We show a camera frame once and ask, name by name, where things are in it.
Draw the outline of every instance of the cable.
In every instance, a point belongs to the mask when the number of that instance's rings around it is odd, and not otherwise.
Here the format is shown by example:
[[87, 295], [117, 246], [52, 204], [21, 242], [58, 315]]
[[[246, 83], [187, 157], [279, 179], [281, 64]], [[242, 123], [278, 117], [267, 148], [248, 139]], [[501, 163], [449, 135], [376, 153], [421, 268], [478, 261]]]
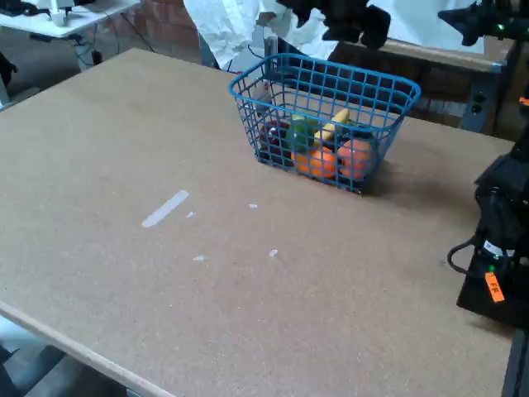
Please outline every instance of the cable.
[[[82, 13], [82, 12], [90, 12], [90, 13], [92, 13], [92, 11], [77, 11], [77, 10], [72, 10], [71, 12], [72, 13]], [[116, 39], [116, 55], [118, 55], [121, 52], [121, 43], [119, 41], [119, 35], [117, 34], [116, 24], [114, 23], [112, 17], [110, 15], [108, 15], [108, 13], [105, 12], [104, 10], [97, 10], [95, 12], [102, 12], [103, 14], [105, 14], [107, 16], [107, 19], [110, 21], [110, 24], [112, 25], [112, 30], [114, 31], [114, 38]], [[81, 62], [83, 62], [83, 64], [85, 66], [95, 66], [94, 64], [87, 63], [81, 57], [85, 56], [86, 54], [88, 54], [89, 52], [91, 52], [93, 50], [96, 50], [95, 49], [95, 45], [96, 45], [97, 33], [98, 33], [98, 24], [96, 23], [93, 26], [93, 37], [92, 37], [92, 42], [89, 43], [90, 47], [84, 53], [77, 54], [77, 58]], [[79, 41], [77, 41], [77, 45], [74, 45], [74, 47], [77, 47], [77, 46], [80, 46], [80, 45], [83, 45], [83, 44], [81, 44]]]
[[78, 52], [77, 52], [77, 48], [75, 48], [75, 47], [83, 47], [83, 46], [84, 46], [84, 44], [81, 43], [81, 40], [82, 40], [82, 37], [79, 37], [79, 38], [75, 41], [76, 44], [72, 43], [71, 41], [68, 41], [68, 43], [70, 43], [70, 44], [73, 46], [74, 51], [75, 51], [75, 55], [77, 56], [77, 59], [78, 59], [78, 60], [80, 60], [80, 61], [81, 61], [85, 66], [87, 66], [87, 67], [89, 67], [89, 66], [93, 66], [93, 64], [89, 64], [86, 60], [84, 60], [84, 59], [82, 58], [83, 56], [85, 56], [86, 54], [88, 54], [88, 53], [92, 50], [92, 48], [93, 48], [93, 43], [88, 42], [88, 44], [89, 44], [88, 49], [87, 49], [84, 53], [82, 53], [82, 54], [78, 54]]
[[264, 57], [260, 56], [260, 55], [257, 55], [251, 48], [250, 48], [250, 45], [248, 45], [248, 51], [256, 58], [259, 58], [260, 60], [263, 60]]
[[126, 23], [128, 23], [132, 30], [138, 35], [138, 37], [141, 38], [141, 40], [145, 43], [145, 45], [147, 45], [149, 47], [149, 49], [154, 52], [156, 54], [156, 51], [154, 48], [152, 48], [152, 45], [149, 44], [149, 42], [145, 39], [145, 37], [143, 37], [141, 35], [141, 33], [136, 29], [136, 27], [134, 26], [134, 24], [132, 24], [126, 17], [125, 17], [125, 14], [122, 14], [122, 18], [125, 20]]
[[454, 248], [449, 250], [448, 255], [446, 256], [446, 260], [448, 261], [448, 264], [450, 265], [452, 269], [454, 269], [458, 273], [461, 273], [462, 275], [469, 275], [470, 277], [474, 277], [474, 278], [483, 278], [483, 277], [478, 277], [477, 275], [470, 273], [468, 270], [463, 269], [462, 267], [459, 267], [458, 265], [455, 265], [454, 262], [452, 261], [452, 256], [454, 256], [456, 252], [459, 252], [465, 249], [467, 246], [473, 246], [474, 239], [475, 239], [475, 236], [472, 236], [467, 242], [464, 242], [463, 244], [459, 244], [458, 246], [455, 246]]
[[500, 236], [501, 236], [501, 240], [502, 240], [501, 250], [502, 250], [502, 255], [503, 255], [502, 267], [498, 271], [498, 273], [503, 275], [504, 273], [507, 273], [508, 267], [511, 264], [511, 259], [509, 258], [509, 255], [508, 255], [507, 251], [503, 247], [503, 239], [504, 239], [504, 236], [506, 234], [506, 232], [505, 232], [505, 228], [506, 228], [505, 227], [505, 219], [503, 219], [502, 214], [499, 212], [499, 208], [498, 207], [494, 206], [494, 209], [496, 210], [496, 216], [499, 219], [499, 232], [500, 232]]

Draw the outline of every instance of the black cable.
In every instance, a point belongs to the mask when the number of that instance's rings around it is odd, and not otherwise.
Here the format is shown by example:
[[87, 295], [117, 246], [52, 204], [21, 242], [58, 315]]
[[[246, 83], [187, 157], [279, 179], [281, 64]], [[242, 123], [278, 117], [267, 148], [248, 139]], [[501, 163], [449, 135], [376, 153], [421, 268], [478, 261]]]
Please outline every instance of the black cable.
[[501, 250], [502, 250], [502, 255], [503, 255], [503, 258], [502, 258], [502, 267], [501, 269], [498, 271], [498, 273], [500, 275], [503, 275], [504, 273], [507, 272], [508, 268], [509, 268], [509, 265], [511, 263], [511, 259], [509, 258], [509, 255], [507, 253], [507, 251], [505, 250], [505, 248], [503, 248], [503, 239], [504, 239], [504, 236], [506, 234], [505, 232], [505, 219], [503, 219], [502, 217], [502, 214], [499, 212], [499, 208], [494, 206], [494, 209], [496, 210], [496, 216], [498, 217], [499, 219], [499, 232], [500, 232], [500, 242], [501, 242]]
[[[77, 44], [74, 44], [74, 47], [83, 47], [83, 46], [84, 46], [84, 45], [81, 44], [81, 43], [79, 43], [78, 41], [77, 41]], [[88, 52], [90, 52], [92, 49], [93, 49], [93, 46], [92, 46], [92, 43], [90, 43], [89, 48], [88, 48], [84, 53], [82, 53], [82, 54], [78, 54], [78, 56], [85, 56], [85, 55], [86, 55]]]
[[464, 242], [463, 244], [459, 244], [458, 246], [455, 246], [454, 248], [449, 250], [448, 255], [446, 256], [446, 260], [448, 261], [448, 264], [450, 265], [452, 269], [454, 269], [458, 273], [461, 273], [462, 275], [469, 275], [470, 277], [474, 277], [474, 278], [483, 278], [483, 277], [478, 277], [477, 275], [470, 273], [468, 270], [463, 269], [462, 267], [459, 267], [458, 265], [454, 264], [454, 262], [452, 261], [452, 256], [454, 256], [456, 252], [459, 252], [465, 249], [467, 246], [473, 246], [474, 239], [475, 239], [475, 236], [472, 236], [467, 242]]
[[83, 58], [79, 56], [79, 54], [77, 54], [77, 59], [83, 62], [85, 66], [94, 66], [94, 64], [87, 63], [86, 60], [84, 60]]
[[248, 51], [251, 52], [251, 54], [257, 58], [259, 58], [260, 60], [263, 60], [264, 57], [260, 56], [260, 55], [257, 55], [251, 48], [250, 48], [250, 45], [248, 45]]
[[150, 50], [156, 54], [156, 51], [155, 51], [154, 48], [152, 48], [152, 45], [150, 45], [149, 42], [145, 39], [145, 37], [143, 37], [143, 36], [141, 35], [141, 33], [136, 29], [136, 27], [134, 26], [134, 24], [132, 24], [132, 22], [130, 22], [130, 21], [125, 17], [125, 14], [122, 14], [122, 18], [125, 20], [126, 23], [128, 23], [128, 24], [131, 26], [132, 30], [138, 35], [138, 37], [141, 38], [141, 40], [145, 43], [145, 45], [147, 45], [147, 46], [150, 48]]

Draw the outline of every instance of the blue wire basket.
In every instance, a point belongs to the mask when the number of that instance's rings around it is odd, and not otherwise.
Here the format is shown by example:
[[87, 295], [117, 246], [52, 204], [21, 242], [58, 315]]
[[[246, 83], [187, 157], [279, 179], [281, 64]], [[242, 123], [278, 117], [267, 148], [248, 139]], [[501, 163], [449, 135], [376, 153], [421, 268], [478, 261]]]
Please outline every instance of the blue wire basket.
[[421, 95], [412, 81], [278, 54], [230, 84], [260, 162], [360, 192]]

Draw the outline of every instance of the white tape strip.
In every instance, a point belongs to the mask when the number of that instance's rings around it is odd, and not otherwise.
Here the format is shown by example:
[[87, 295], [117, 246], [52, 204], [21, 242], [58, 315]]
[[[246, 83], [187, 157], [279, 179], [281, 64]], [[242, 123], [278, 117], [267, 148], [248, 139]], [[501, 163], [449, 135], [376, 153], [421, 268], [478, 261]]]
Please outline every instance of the white tape strip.
[[157, 224], [159, 221], [169, 215], [172, 211], [174, 211], [181, 203], [183, 203], [183, 201], [187, 197], [189, 197], [189, 193], [185, 190], [180, 190], [172, 198], [167, 200], [164, 205], [154, 211], [145, 221], [143, 221], [141, 226], [153, 227], [155, 224]]

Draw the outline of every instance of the brick wall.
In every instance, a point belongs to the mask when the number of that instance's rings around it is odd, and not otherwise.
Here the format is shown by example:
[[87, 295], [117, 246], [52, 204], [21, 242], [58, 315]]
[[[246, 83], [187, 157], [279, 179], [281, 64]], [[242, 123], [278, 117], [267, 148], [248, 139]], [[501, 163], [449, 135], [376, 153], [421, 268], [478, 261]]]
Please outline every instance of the brick wall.
[[[148, 41], [198, 47], [198, 33], [183, 0], [144, 0], [140, 8], [127, 13], [127, 19]], [[134, 36], [122, 18], [115, 20], [120, 36]]]

